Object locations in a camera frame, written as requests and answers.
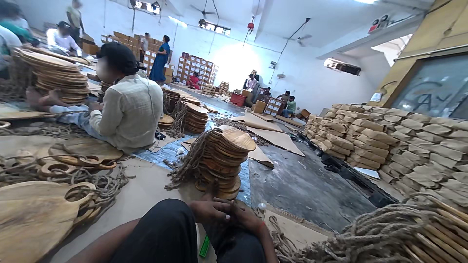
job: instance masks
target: blue jeans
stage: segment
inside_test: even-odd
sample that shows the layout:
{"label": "blue jeans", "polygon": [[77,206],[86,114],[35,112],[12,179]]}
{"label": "blue jeans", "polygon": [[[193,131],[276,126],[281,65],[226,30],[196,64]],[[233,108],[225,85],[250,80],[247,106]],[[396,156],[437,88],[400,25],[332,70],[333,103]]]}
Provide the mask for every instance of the blue jeans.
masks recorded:
{"label": "blue jeans", "polygon": [[294,113],[293,110],[284,109],[284,110],[283,110],[283,117],[288,118],[288,117],[289,117],[289,114],[293,114],[293,113]]}
{"label": "blue jeans", "polygon": [[[80,105],[80,106],[70,106],[70,107],[63,107],[63,106],[52,106],[49,111],[52,114],[66,112],[66,111],[80,111],[80,110],[88,110],[88,106]],[[78,127],[82,128],[86,131],[89,135],[93,136],[96,139],[108,141],[106,136],[102,136],[99,134],[89,123],[89,118],[91,116],[88,112],[80,112],[80,113],[73,113],[63,115],[57,118],[58,122],[66,123],[66,124],[76,124]]]}

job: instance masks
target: red crate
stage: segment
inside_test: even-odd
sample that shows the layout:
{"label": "red crate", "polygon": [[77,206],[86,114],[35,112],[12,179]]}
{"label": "red crate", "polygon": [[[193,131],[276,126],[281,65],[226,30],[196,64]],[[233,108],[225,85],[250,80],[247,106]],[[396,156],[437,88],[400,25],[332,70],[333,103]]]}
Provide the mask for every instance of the red crate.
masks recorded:
{"label": "red crate", "polygon": [[231,99],[229,101],[232,102],[234,105],[242,107],[244,106],[244,102],[246,98],[247,98],[246,96],[242,96],[242,95],[232,92]]}

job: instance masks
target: woman in red outfit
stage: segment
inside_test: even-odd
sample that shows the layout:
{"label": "woman in red outfit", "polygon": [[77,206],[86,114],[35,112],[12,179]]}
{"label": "woman in red outfit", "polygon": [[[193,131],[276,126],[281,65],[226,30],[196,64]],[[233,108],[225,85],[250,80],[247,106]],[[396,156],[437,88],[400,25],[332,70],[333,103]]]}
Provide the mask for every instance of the woman in red outfit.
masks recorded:
{"label": "woman in red outfit", "polygon": [[190,86],[192,88],[200,89],[200,86],[198,85],[198,73],[194,72],[193,76],[189,77],[189,81],[187,82],[187,86]]}

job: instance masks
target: red shirt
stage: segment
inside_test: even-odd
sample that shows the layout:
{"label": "red shirt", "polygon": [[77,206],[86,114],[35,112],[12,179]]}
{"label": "red shirt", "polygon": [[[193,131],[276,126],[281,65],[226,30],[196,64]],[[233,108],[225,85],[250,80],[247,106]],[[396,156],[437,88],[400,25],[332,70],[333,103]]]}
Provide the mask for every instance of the red shirt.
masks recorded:
{"label": "red shirt", "polygon": [[190,81],[192,82],[192,85],[193,85],[194,88],[200,89],[200,86],[197,85],[197,84],[198,84],[198,78],[197,78],[197,77],[195,77],[195,76],[190,76],[189,79],[190,79]]}

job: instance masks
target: man in green shirt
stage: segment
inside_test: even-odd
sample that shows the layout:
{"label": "man in green shirt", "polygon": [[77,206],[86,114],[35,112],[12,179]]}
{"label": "man in green shirt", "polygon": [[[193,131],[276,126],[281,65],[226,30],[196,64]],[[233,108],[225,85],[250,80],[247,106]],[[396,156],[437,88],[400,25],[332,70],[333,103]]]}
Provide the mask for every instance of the man in green shirt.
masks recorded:
{"label": "man in green shirt", "polygon": [[296,111],[296,102],[294,101],[296,97],[290,96],[289,101],[287,102],[286,109],[283,110],[283,117],[288,118],[289,115],[294,114]]}

